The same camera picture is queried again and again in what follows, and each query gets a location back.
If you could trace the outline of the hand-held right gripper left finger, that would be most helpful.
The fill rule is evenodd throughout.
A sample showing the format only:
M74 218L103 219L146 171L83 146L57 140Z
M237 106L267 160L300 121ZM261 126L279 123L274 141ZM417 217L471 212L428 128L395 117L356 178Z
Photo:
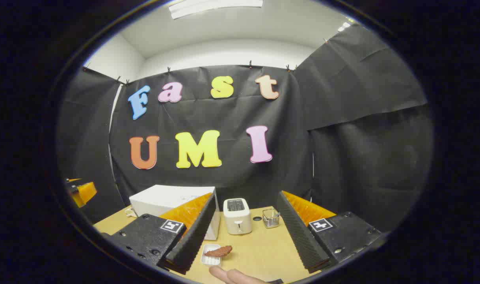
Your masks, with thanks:
M146 266L186 274L216 211L216 192L212 190L159 216L142 214L103 237Z

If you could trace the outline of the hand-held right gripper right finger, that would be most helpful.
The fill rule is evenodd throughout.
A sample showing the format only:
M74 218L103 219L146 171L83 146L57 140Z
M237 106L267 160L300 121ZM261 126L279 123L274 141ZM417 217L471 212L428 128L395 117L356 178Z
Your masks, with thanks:
M275 208L309 273L357 256L382 235L357 214L336 214L289 192L279 192Z

